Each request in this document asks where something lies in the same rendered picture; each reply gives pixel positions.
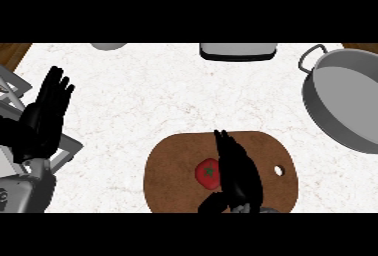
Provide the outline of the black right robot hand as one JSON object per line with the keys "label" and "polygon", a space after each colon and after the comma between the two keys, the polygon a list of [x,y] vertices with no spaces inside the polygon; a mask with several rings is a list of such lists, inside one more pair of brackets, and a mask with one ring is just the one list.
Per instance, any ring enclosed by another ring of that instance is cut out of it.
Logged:
{"label": "black right robot hand", "polygon": [[197,207],[199,213],[258,213],[262,184],[258,170],[242,145],[224,130],[214,131],[218,151],[219,192],[212,192]]}

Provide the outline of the grey boxy appliance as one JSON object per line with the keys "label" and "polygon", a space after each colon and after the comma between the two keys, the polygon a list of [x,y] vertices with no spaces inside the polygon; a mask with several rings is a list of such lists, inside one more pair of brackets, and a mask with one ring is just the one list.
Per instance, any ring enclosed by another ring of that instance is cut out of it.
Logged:
{"label": "grey boxy appliance", "polygon": [[264,61],[274,57],[276,47],[276,43],[200,43],[199,55],[211,61]]}

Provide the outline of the brown wooden cutting board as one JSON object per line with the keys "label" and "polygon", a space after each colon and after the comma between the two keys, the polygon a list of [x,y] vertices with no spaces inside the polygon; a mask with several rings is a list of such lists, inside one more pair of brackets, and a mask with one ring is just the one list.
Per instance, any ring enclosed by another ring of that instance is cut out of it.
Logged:
{"label": "brown wooden cutting board", "polygon": [[[262,182],[262,206],[287,213],[298,198],[298,179],[289,153],[280,142],[256,131],[230,132],[245,148]],[[208,158],[216,159],[215,137],[211,132],[168,136],[150,151],[143,191],[152,212],[196,213],[212,192],[194,179],[194,168]]]}

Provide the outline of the grey metal pot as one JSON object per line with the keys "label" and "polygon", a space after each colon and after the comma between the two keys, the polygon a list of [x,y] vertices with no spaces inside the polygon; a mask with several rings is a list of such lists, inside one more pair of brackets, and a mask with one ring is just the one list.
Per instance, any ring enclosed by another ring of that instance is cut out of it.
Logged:
{"label": "grey metal pot", "polygon": [[346,148],[378,154],[378,54],[314,45],[301,55],[302,102],[326,135]]}

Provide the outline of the red tomato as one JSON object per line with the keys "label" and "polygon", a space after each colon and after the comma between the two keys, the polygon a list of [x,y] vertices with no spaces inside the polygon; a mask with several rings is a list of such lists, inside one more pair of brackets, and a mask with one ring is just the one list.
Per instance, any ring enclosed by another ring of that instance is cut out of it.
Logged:
{"label": "red tomato", "polygon": [[214,190],[219,186],[218,161],[206,158],[194,168],[194,178],[205,189]]}

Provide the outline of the grey round bowl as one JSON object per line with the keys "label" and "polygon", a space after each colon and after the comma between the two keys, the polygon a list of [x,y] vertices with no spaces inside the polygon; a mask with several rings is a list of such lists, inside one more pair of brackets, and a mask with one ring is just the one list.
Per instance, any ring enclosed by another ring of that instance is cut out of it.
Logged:
{"label": "grey round bowl", "polygon": [[112,51],[125,46],[126,43],[89,43],[89,45],[100,51]]}

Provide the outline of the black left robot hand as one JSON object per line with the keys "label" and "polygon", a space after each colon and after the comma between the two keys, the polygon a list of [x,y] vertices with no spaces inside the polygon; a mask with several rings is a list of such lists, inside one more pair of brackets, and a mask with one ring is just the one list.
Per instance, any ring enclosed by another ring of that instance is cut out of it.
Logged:
{"label": "black left robot hand", "polygon": [[48,159],[56,153],[73,89],[63,70],[53,66],[19,120],[0,115],[0,145],[10,148],[16,164],[33,158]]}

